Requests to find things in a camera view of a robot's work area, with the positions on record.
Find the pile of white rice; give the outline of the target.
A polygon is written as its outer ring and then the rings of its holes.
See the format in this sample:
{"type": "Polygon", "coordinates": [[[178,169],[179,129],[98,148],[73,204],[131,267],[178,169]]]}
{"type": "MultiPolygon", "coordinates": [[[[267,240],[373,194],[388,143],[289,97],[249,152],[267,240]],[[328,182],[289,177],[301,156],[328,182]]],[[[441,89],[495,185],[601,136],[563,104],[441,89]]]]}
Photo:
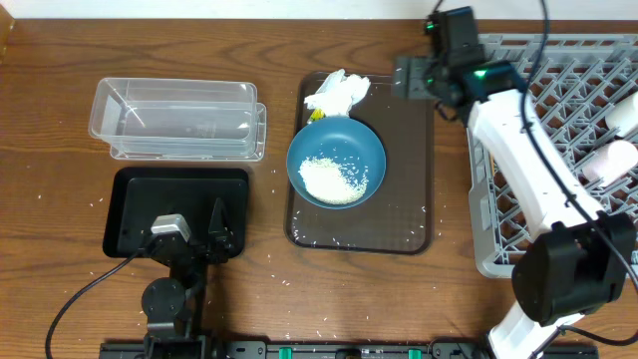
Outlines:
{"type": "Polygon", "coordinates": [[[307,158],[298,170],[306,191],[319,201],[332,205],[345,205],[362,198],[368,179],[357,178],[358,170],[335,163],[328,158],[307,158]]]}

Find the white tissue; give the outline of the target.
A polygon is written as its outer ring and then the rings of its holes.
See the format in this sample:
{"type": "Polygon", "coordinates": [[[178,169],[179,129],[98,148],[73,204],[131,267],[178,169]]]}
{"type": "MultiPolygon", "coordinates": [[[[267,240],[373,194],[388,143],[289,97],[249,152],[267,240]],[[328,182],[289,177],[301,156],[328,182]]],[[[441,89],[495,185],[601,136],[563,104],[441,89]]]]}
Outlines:
{"type": "Polygon", "coordinates": [[[348,118],[352,108],[367,96],[370,86],[368,77],[346,76],[345,70],[340,69],[329,74],[319,89],[304,99],[304,104],[312,113],[321,109],[325,118],[348,118]]]}

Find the dark blue plate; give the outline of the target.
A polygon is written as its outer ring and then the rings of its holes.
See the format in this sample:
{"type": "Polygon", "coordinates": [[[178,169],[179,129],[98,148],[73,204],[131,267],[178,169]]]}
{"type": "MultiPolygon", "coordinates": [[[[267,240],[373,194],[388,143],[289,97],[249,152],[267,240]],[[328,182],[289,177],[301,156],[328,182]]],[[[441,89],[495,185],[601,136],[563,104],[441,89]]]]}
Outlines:
{"type": "Polygon", "coordinates": [[[288,178],[301,197],[317,206],[345,209],[369,199],[383,182],[387,167],[385,148],[379,137],[365,124],[349,118],[328,118],[305,126],[293,138],[288,149],[288,178]],[[366,175],[367,190],[362,198],[345,205],[332,205],[312,197],[298,173],[307,158],[328,158],[348,169],[357,169],[357,178],[366,175]]]}

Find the yellow green wrapper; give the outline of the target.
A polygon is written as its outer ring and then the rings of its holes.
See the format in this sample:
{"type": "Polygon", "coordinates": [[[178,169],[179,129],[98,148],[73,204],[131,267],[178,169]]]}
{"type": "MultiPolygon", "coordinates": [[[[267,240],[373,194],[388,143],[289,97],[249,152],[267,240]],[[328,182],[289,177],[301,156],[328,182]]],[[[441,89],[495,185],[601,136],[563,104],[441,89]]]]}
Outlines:
{"type": "Polygon", "coordinates": [[[310,118],[308,119],[307,123],[312,124],[324,118],[325,118],[324,112],[321,109],[315,109],[313,113],[311,114],[310,118]]]}

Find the cream white cup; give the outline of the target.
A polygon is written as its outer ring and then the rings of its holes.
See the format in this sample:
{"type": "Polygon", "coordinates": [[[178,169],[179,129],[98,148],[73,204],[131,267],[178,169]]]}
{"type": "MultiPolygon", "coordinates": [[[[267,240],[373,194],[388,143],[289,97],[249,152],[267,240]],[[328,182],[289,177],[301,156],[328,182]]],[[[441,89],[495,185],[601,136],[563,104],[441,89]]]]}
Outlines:
{"type": "Polygon", "coordinates": [[[605,117],[607,128],[616,131],[616,136],[625,138],[632,132],[637,130],[638,93],[635,92],[631,96],[616,104],[612,111],[605,117]]]}

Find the pink cup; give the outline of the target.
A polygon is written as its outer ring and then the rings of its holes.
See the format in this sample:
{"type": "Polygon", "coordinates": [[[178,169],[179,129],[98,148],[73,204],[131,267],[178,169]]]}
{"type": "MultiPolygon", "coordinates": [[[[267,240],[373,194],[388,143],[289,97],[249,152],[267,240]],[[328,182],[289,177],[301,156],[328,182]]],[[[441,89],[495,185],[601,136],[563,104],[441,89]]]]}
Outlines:
{"type": "Polygon", "coordinates": [[[582,172],[588,181],[598,181],[600,186],[607,187],[636,165],[637,148],[627,141],[617,140],[597,149],[582,172]]]}

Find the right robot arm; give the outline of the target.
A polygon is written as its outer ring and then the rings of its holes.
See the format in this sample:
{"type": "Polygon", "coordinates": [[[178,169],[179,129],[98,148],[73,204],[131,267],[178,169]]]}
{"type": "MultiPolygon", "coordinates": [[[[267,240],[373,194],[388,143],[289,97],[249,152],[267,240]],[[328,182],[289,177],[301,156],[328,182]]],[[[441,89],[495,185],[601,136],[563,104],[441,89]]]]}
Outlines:
{"type": "Polygon", "coordinates": [[[494,157],[531,236],[511,273],[515,303],[480,354],[538,358],[636,280],[630,263],[636,228],[628,215],[606,213],[572,174],[541,126],[530,79],[486,57],[470,7],[435,8],[424,32],[431,52],[397,59],[394,94],[454,110],[494,157]]]}

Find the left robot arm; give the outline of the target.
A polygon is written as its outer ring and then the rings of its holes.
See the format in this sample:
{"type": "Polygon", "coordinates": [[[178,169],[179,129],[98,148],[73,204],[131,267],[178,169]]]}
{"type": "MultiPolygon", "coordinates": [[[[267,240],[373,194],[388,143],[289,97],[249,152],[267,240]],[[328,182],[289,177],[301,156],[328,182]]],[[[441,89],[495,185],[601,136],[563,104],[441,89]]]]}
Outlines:
{"type": "Polygon", "coordinates": [[[214,202],[204,237],[197,239],[185,217],[167,214],[156,218],[142,250],[169,268],[169,276],[154,280],[142,296],[147,316],[144,358],[225,358],[225,345],[203,331],[207,272],[228,261],[236,248],[222,199],[214,202]]]}

